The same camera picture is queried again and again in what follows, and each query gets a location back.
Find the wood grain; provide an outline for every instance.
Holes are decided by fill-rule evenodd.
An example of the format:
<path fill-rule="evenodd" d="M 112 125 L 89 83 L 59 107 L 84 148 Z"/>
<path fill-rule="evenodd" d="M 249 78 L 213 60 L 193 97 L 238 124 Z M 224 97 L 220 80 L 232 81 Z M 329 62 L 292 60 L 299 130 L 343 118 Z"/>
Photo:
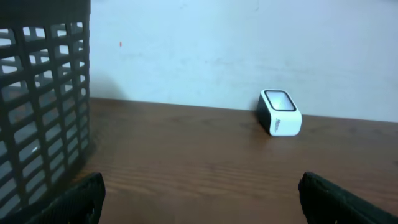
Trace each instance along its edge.
<path fill-rule="evenodd" d="M 91 99 L 101 223 L 306 223 L 297 185 L 312 171 L 398 215 L 398 125 L 304 116 L 269 137 L 250 111 Z"/>

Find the white wall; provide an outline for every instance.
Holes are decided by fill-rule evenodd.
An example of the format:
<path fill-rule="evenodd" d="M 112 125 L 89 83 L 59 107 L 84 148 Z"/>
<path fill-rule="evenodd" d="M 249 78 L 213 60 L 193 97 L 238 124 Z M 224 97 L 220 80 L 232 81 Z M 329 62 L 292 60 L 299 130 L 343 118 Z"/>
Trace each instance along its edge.
<path fill-rule="evenodd" d="M 92 0 L 90 30 L 92 96 L 398 121 L 396 0 Z"/>

